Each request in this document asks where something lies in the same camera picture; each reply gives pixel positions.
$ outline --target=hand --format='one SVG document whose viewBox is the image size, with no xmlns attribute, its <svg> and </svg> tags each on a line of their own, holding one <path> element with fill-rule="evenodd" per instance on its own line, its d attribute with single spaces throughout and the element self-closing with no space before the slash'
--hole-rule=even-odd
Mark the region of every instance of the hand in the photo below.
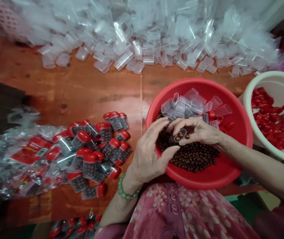
<svg viewBox="0 0 284 239">
<path fill-rule="evenodd" d="M 128 168 L 127 177 L 131 185 L 140 186 L 165 173 L 168 162 L 180 149 L 179 146 L 167 148 L 160 158 L 155 152 L 155 143 L 159 133 L 169 124 L 168 118 L 160 118 L 153 122 L 146 133 L 139 139 L 131 165 Z"/>
<path fill-rule="evenodd" d="M 210 126 L 199 118 L 176 119 L 171 124 L 169 124 L 166 131 L 173 131 L 172 134 L 176 135 L 183 128 L 188 131 L 190 138 L 181 139 L 179 142 L 181 146 L 193 142 L 200 142 L 218 148 L 218 144 L 222 141 L 221 131 Z"/>
</svg>

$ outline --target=red capsule cap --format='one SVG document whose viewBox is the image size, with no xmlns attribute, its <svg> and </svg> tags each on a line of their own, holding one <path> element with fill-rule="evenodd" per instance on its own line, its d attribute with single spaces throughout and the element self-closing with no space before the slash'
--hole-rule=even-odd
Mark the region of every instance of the red capsule cap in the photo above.
<svg viewBox="0 0 284 239">
<path fill-rule="evenodd" d="M 103 197 L 106 193 L 106 185 L 105 184 L 99 184 L 96 187 L 96 195 L 100 198 Z"/>
<path fill-rule="evenodd" d="M 119 117 L 119 113 L 117 111 L 113 111 L 109 113 L 109 119 Z"/>
<path fill-rule="evenodd" d="M 121 166 L 123 164 L 123 161 L 121 159 L 118 159 L 116 162 L 115 162 L 115 165 L 116 166 Z"/>
<path fill-rule="evenodd" d="M 130 138 L 130 136 L 131 136 L 131 135 L 129 134 L 129 132 L 126 131 L 125 129 L 122 130 L 122 131 L 120 132 L 120 134 L 122 135 L 123 138 L 125 138 L 125 140 L 127 140 L 127 139 Z"/>
<path fill-rule="evenodd" d="M 105 114 L 103 115 L 103 118 L 104 118 L 105 120 L 107 120 L 107 119 L 109 118 L 109 113 L 105 113 Z"/>
<path fill-rule="evenodd" d="M 46 160 L 48 161 L 55 161 L 59 155 L 61 154 L 61 151 L 58 147 L 54 147 L 46 156 Z"/>
<path fill-rule="evenodd" d="M 72 122 L 72 123 L 70 124 L 70 127 L 77 127 L 77 126 L 80 126 L 80 125 L 81 125 L 80 122 L 75 121 L 75 122 Z"/>
<path fill-rule="evenodd" d="M 84 156 L 85 154 L 88 154 L 88 153 L 93 153 L 93 150 L 89 149 L 89 148 L 80 148 L 76 152 L 76 156 L 81 157 L 81 156 Z"/>
<path fill-rule="evenodd" d="M 102 215 L 98 215 L 98 216 L 96 216 L 95 221 L 99 222 L 99 221 L 101 221 L 101 218 L 102 218 Z"/>
<path fill-rule="evenodd" d="M 123 142 L 123 141 L 121 141 L 120 144 L 121 144 L 120 149 L 122 151 L 127 151 L 127 149 L 129 148 L 129 145 L 126 142 Z"/>
<path fill-rule="evenodd" d="M 99 148 L 100 148 L 100 149 L 103 149 L 103 147 L 104 147 L 107 143 L 108 143 L 108 142 L 104 142 L 104 143 L 99 144 Z"/>
<path fill-rule="evenodd" d="M 82 176 L 82 173 L 69 173 L 67 175 L 67 179 L 68 179 L 68 181 L 72 181 L 72 180 L 74 180 L 74 179 L 76 179 L 80 176 Z"/>
<path fill-rule="evenodd" d="M 70 227 L 69 230 L 67 230 L 66 232 L 66 237 L 70 236 L 73 231 L 74 231 L 74 228 Z"/>
<path fill-rule="evenodd" d="M 79 221 L 80 221 L 81 225 L 86 225 L 86 223 L 88 222 L 88 220 L 85 217 L 80 217 Z"/>
<path fill-rule="evenodd" d="M 85 154 L 83 160 L 88 163 L 95 163 L 97 162 L 99 157 L 94 153 Z"/>
<path fill-rule="evenodd" d="M 104 159 L 104 154 L 99 152 L 99 151 L 94 151 L 93 152 L 95 155 L 98 156 L 98 161 L 101 162 Z"/>
<path fill-rule="evenodd" d="M 84 143 L 87 143 L 89 142 L 90 139 L 92 139 L 92 137 L 85 131 L 83 130 L 80 130 L 78 133 L 77 133 L 77 136 L 79 137 L 79 139 L 84 142 Z"/>
<path fill-rule="evenodd" d="M 121 172 L 121 169 L 119 169 L 118 167 L 114 167 L 114 170 L 112 173 L 110 173 L 110 175 L 108 176 L 110 179 L 116 179 L 119 174 Z"/>
<path fill-rule="evenodd" d="M 88 119 L 85 119 L 81 122 L 81 125 L 83 125 L 83 126 L 88 125 L 88 124 L 91 124 Z"/>
<path fill-rule="evenodd" d="M 78 229 L 78 235 L 80 235 L 80 234 L 86 232 L 87 230 L 88 230 L 88 225 L 83 225 L 83 226 L 79 227 L 79 229 Z"/>
<path fill-rule="evenodd" d="M 56 136 L 54 136 L 54 137 L 52 138 L 52 142 L 58 143 L 58 141 L 59 141 L 61 138 L 69 138 L 69 135 L 67 134 L 66 131 L 63 131 L 62 133 L 57 134 Z"/>
<path fill-rule="evenodd" d="M 113 147 L 113 148 L 118 148 L 120 146 L 120 141 L 112 138 L 109 142 L 109 144 Z"/>
<path fill-rule="evenodd" d="M 126 114 L 125 113 L 119 113 L 120 118 L 126 118 Z"/>
<path fill-rule="evenodd" d="M 93 221 L 91 221 L 89 223 L 89 226 L 88 226 L 89 231 L 93 231 L 94 230 L 94 226 L 95 226 L 95 223 Z"/>
</svg>

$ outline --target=red plastic basin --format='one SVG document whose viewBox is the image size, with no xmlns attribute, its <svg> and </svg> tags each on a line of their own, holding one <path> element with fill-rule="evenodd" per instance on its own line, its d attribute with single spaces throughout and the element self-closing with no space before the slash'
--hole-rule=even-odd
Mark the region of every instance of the red plastic basin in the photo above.
<svg viewBox="0 0 284 239">
<path fill-rule="evenodd" d="M 155 121 L 156 116 L 161 110 L 161 105 L 167 99 L 173 97 L 175 92 L 182 95 L 192 87 L 197 89 L 198 92 L 208 101 L 216 95 L 221 98 L 224 104 L 228 104 L 230 106 L 233 113 L 224 116 L 223 125 L 232 121 L 235 122 L 235 125 L 228 132 L 228 135 L 232 136 L 241 144 L 252 148 L 253 130 L 243 105 L 227 88 L 214 81 L 203 78 L 179 80 L 161 90 L 149 108 L 149 112 L 146 117 L 146 129 Z M 162 154 L 158 146 L 156 146 L 156 153 L 159 157 Z M 238 166 L 230 158 L 222 153 L 220 154 L 220 157 L 216 159 L 216 165 L 211 165 L 202 172 L 189 172 L 173 165 L 172 163 L 169 163 L 166 168 L 166 174 L 170 178 L 182 185 L 199 190 L 223 187 L 235 180 L 241 172 L 241 169 L 238 168 Z"/>
</svg>

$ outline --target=barcode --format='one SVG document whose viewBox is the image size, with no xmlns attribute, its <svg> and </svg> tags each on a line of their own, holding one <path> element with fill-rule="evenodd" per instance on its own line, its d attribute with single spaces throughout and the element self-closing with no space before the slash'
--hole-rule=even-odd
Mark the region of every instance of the barcode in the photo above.
<svg viewBox="0 0 284 239">
<path fill-rule="evenodd" d="M 42 148 L 37 154 L 36 157 L 41 157 L 42 155 L 45 154 L 45 152 L 47 151 L 47 148 Z"/>
</svg>

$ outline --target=sleeve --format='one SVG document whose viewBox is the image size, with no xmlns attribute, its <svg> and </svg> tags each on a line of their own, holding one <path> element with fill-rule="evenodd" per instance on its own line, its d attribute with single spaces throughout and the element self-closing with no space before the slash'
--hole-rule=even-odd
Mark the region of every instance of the sleeve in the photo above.
<svg viewBox="0 0 284 239">
<path fill-rule="evenodd" d="M 119 223 L 102 227 L 97 231 L 94 239 L 120 239 L 123 237 L 127 226 L 127 223 Z"/>
</svg>

